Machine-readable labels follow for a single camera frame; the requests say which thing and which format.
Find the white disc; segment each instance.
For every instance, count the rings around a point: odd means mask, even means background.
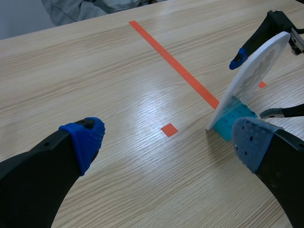
[[[235,109],[239,105],[239,101],[246,104],[248,98],[282,54],[289,39],[289,33],[281,32],[269,39],[250,56],[225,91],[206,126],[207,130],[210,130],[217,120]]]

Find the orange tape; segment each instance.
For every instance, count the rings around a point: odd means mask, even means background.
[[[166,136],[171,137],[172,135],[179,132],[171,123],[162,127],[161,130],[166,134]]]
[[[130,25],[192,86],[199,95],[216,109],[219,101],[213,96],[192,74],[189,73],[164,47],[162,47],[143,27],[135,20]]]
[[[266,86],[266,83],[265,82],[261,82],[258,87],[260,87],[261,89],[264,88]]]

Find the gray wall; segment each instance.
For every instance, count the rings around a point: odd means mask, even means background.
[[[51,27],[41,0],[0,0],[0,39]]]

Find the wooden table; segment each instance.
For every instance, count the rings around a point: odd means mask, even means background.
[[[220,99],[237,72],[230,61],[277,9],[304,27],[304,5],[292,0],[169,0],[0,41],[0,160],[97,116],[103,147],[54,228],[291,227],[231,142],[206,133],[213,108],[128,23]],[[250,108],[303,102],[303,63],[286,48]],[[169,138],[168,123],[179,130]],[[304,137],[300,119],[273,123]]]

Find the gray sweater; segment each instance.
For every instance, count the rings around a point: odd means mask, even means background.
[[[65,25],[146,5],[148,0],[41,0],[52,22]]]

